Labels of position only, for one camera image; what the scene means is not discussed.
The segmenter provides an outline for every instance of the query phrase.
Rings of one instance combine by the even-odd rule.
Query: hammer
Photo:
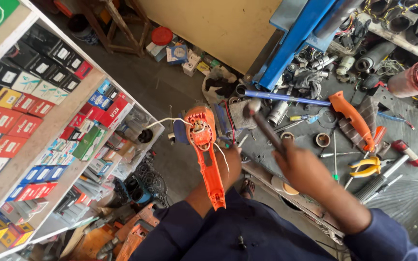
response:
[[[279,151],[282,155],[286,155],[286,149],[282,144],[282,140],[275,134],[274,129],[266,121],[264,116],[259,113],[261,109],[261,100],[252,99],[246,106],[243,108],[243,116],[247,119],[253,118],[256,121],[257,126],[261,129],[264,135],[272,142],[272,145]]]

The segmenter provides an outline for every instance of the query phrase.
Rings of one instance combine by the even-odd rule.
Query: concrete floor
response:
[[[66,28],[66,17],[61,14],[48,16],[70,35]],[[169,105],[172,105],[176,116],[178,112],[191,108],[197,102],[205,102],[201,92],[204,75],[199,71],[190,77],[183,73],[179,65],[169,65],[165,58],[158,63],[149,55],[139,58],[120,52],[108,54],[102,45],[90,46],[73,37],[72,39],[157,119],[169,116]],[[163,123],[166,130],[152,149],[157,153],[154,167],[166,180],[169,197],[177,202],[191,192],[202,180],[202,176],[194,149],[180,143],[172,146],[167,141],[170,123]],[[287,208],[278,198],[263,189],[257,189],[254,198],[272,207],[281,217],[292,222],[312,239],[335,245],[305,217]],[[328,247],[324,249],[336,256],[336,251]]]

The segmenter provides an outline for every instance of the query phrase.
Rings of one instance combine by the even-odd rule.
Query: wall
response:
[[[245,74],[275,27],[281,0],[139,0],[148,17]]]

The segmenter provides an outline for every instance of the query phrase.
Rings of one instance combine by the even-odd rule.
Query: orange power tool housing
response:
[[[216,211],[220,207],[225,208],[224,186],[220,179],[220,172],[214,153],[214,142],[216,141],[214,114],[206,106],[197,106],[187,112],[184,120],[192,124],[191,126],[186,125],[186,136],[198,155],[201,174],[212,206]],[[210,154],[211,166],[207,166],[204,161],[203,152],[205,151],[208,151]]]

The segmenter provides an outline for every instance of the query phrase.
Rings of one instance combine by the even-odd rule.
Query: pliers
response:
[[[392,163],[393,161],[395,161],[395,159],[381,160],[377,156],[370,156],[368,159],[351,162],[348,164],[350,168],[357,168],[359,166],[368,165],[368,164],[372,166],[359,172],[351,172],[349,173],[349,175],[351,175],[352,177],[368,177],[374,173],[380,174],[380,170],[382,169],[382,167],[385,167],[386,165],[388,165],[389,163]]]

